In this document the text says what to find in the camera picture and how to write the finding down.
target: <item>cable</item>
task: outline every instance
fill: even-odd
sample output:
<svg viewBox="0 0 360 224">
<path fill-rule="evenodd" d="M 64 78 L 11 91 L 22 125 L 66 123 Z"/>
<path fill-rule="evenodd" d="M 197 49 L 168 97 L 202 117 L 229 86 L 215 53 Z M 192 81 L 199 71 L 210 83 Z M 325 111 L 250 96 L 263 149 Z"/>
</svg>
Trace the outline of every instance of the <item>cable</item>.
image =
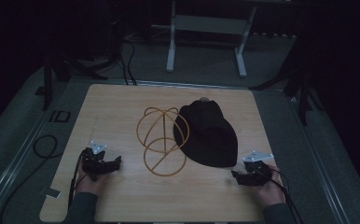
<svg viewBox="0 0 360 224">
<path fill-rule="evenodd" d="M 73 174 L 73 179 L 72 179 L 72 182 L 70 184 L 69 199 L 68 199 L 68 203 L 67 203 L 67 209 L 69 209 L 70 205 L 72 205 L 72 203 L 73 203 L 73 195 L 74 195 L 75 189 L 76 189 L 76 177 L 77 177 L 77 172 L 78 172 L 78 166 L 80 165 L 81 158 L 83 157 L 83 155 L 84 155 L 84 150 L 81 151 L 80 155 L 78 156 L 75 173 Z"/>
<path fill-rule="evenodd" d="M 128 79 L 127 79 L 127 72 L 128 72 L 128 75 L 131 78 L 133 86 L 137 86 L 136 79 L 134 79 L 134 77 L 132 75 L 132 72 L 131 72 L 131 61 L 132 61 L 132 58 L 133 58 L 133 55 L 134 55 L 134 45 L 133 45 L 132 42 L 130 42 L 128 40 L 123 39 L 123 41 L 132 46 L 132 54 L 131 54 L 130 59 L 128 60 L 128 65 L 125 65 L 125 60 L 124 60 L 123 56 L 121 54 L 119 55 L 119 60 L 121 61 L 121 64 L 122 64 L 122 67 L 121 66 L 120 67 L 122 68 L 124 80 L 125 80 L 125 83 L 127 85 L 129 85 Z"/>
<path fill-rule="evenodd" d="M 284 194 L 284 199 L 285 199 L 285 203 L 288 205 L 289 209 L 290 209 L 290 212 L 291 212 L 291 215 L 293 216 L 294 220 L 296 221 L 296 223 L 300 223 L 300 224 L 303 224 L 303 220 L 302 220 L 302 217 L 300 216 L 299 214 L 299 211 L 297 210 L 297 207 L 296 205 L 294 204 L 293 200 L 291 199 L 291 196 L 290 196 L 290 193 L 289 193 L 289 184 L 288 184 L 288 179 L 285 175 L 283 175 L 281 172 L 279 171 L 276 171 L 276 170 L 273 170 L 273 169 L 270 169 L 271 171 L 274 171 L 274 172 L 277 172 L 279 173 L 280 175 L 282 175 L 286 181 L 286 184 L 288 186 L 288 190 L 282 186 L 282 184 L 278 183 L 277 181 L 273 180 L 270 178 L 270 181 L 272 183 L 274 183 L 276 186 L 279 187 L 279 189 L 282 191 L 282 193 Z M 255 172 L 259 173 L 260 175 L 263 175 L 265 177 L 267 177 L 266 175 L 262 174 L 261 172 L 259 172 L 258 170 L 255 170 Z"/>
<path fill-rule="evenodd" d="M 52 147 L 52 150 L 50 151 L 50 153 L 47 155 L 47 156 L 44 156 L 44 155 L 41 155 L 37 152 L 37 149 L 36 149 L 36 145 L 37 143 L 43 139 L 43 138 L 46 138 L 46 137 L 49 137 L 49 138 L 52 138 L 54 140 L 54 146 Z M 8 206 L 8 203 L 10 202 L 10 200 L 12 199 L 12 197 L 15 195 L 15 193 L 26 183 L 26 181 L 29 180 L 29 178 L 34 175 L 49 159 L 53 159 L 53 158 L 57 158 L 57 157 L 60 157 L 63 153 L 59 153 L 57 155 L 52 155 L 55 150 L 57 149 L 57 146 L 58 146 L 58 140 L 57 138 L 54 136 L 54 135 L 51 135 L 51 134 L 46 134 L 46 135 L 42 135 L 40 137 L 38 137 L 37 139 L 35 139 L 35 142 L 33 144 L 33 150 L 35 152 L 35 154 L 40 157 L 40 158 L 43 158 L 43 162 L 41 162 L 25 179 L 23 179 L 21 181 L 21 183 L 11 192 L 11 194 L 8 196 L 8 198 L 6 199 L 5 203 L 3 204 L 3 208 L 0 212 L 0 224 L 3 223 L 3 217 L 4 217 L 4 213 L 6 211 L 6 208 Z"/>
</svg>

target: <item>metal stand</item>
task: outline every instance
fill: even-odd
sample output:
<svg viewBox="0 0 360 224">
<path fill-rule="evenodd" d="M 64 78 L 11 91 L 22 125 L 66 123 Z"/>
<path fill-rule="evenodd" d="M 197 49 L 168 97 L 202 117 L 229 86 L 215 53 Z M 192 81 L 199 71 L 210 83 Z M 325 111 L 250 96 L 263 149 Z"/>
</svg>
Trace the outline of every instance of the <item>metal stand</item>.
<svg viewBox="0 0 360 224">
<path fill-rule="evenodd" d="M 172 72 L 174 68 L 175 54 L 175 30 L 189 30 L 198 32 L 210 32 L 229 35 L 242 35 L 242 42 L 239 47 L 235 48 L 236 61 L 238 63 L 240 77 L 246 77 L 246 69 L 242 52 L 249 36 L 253 18 L 256 14 L 256 7 L 253 7 L 248 20 L 233 20 L 197 17 L 176 14 L 176 1 L 172 1 L 172 19 L 171 19 L 171 44 L 169 46 L 168 62 L 166 71 Z"/>
</svg>

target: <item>hand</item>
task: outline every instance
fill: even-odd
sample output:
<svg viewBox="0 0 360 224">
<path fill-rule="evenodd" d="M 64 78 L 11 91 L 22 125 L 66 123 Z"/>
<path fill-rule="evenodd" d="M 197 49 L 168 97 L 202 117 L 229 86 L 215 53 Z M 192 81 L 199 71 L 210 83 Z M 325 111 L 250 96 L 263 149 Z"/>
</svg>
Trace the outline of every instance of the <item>hand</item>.
<svg viewBox="0 0 360 224">
<path fill-rule="evenodd" d="M 109 174 L 98 175 L 98 179 L 93 181 L 83 170 L 82 164 L 78 166 L 78 178 L 76 182 L 76 193 L 89 192 L 97 196 L 100 195 L 107 181 Z"/>
<path fill-rule="evenodd" d="M 271 170 L 279 171 L 279 168 L 276 166 L 268 165 Z M 282 184 L 279 181 L 279 173 L 272 172 L 272 180 Z M 254 193 L 256 201 L 262 205 L 264 208 L 276 203 L 285 203 L 284 194 L 282 190 L 272 181 L 268 181 L 264 186 L 259 187 L 249 187 L 250 190 Z"/>
</svg>

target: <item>sleeve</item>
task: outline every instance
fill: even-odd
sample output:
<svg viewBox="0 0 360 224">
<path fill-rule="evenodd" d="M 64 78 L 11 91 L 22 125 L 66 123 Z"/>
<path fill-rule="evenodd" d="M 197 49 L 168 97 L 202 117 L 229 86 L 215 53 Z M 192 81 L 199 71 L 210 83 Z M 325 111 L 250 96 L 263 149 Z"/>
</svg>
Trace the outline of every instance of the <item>sleeve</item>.
<svg viewBox="0 0 360 224">
<path fill-rule="evenodd" d="M 285 203 L 276 203 L 264 209 L 265 223 L 295 224 L 290 208 Z"/>
<path fill-rule="evenodd" d="M 94 224 L 97 202 L 98 196 L 95 194 L 77 193 L 62 224 Z"/>
</svg>

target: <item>table surface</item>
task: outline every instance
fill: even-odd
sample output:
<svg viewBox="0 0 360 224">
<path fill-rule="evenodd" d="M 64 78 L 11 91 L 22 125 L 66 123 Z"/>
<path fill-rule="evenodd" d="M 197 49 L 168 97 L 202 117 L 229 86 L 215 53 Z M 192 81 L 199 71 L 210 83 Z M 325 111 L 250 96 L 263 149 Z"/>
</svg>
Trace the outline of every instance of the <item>table surface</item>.
<svg viewBox="0 0 360 224">
<path fill-rule="evenodd" d="M 121 168 L 111 174 L 97 204 L 97 221 L 115 222 L 228 222 L 262 220 L 262 209 L 253 201 L 245 186 L 239 186 L 229 168 L 213 168 L 187 159 L 176 175 L 152 174 L 144 163 L 145 147 L 136 134 L 139 121 L 149 107 L 180 109 L 201 97 L 216 101 L 238 137 L 238 164 L 253 150 L 271 153 L 270 144 L 250 91 L 204 88 L 92 85 L 76 120 L 62 160 L 51 184 L 61 192 L 59 198 L 47 197 L 40 218 L 64 220 L 70 181 L 80 152 L 90 140 L 107 144 L 104 156 L 112 161 L 122 156 Z M 146 137 L 152 118 L 140 122 L 138 133 Z M 153 133 L 146 142 L 152 142 Z M 166 128 L 167 137 L 173 137 Z M 162 142 L 152 145 L 162 147 Z M 147 164 L 160 153 L 146 153 Z M 176 150 L 159 164 L 158 173 L 178 170 L 185 159 Z M 266 161 L 275 164 L 274 160 Z"/>
</svg>

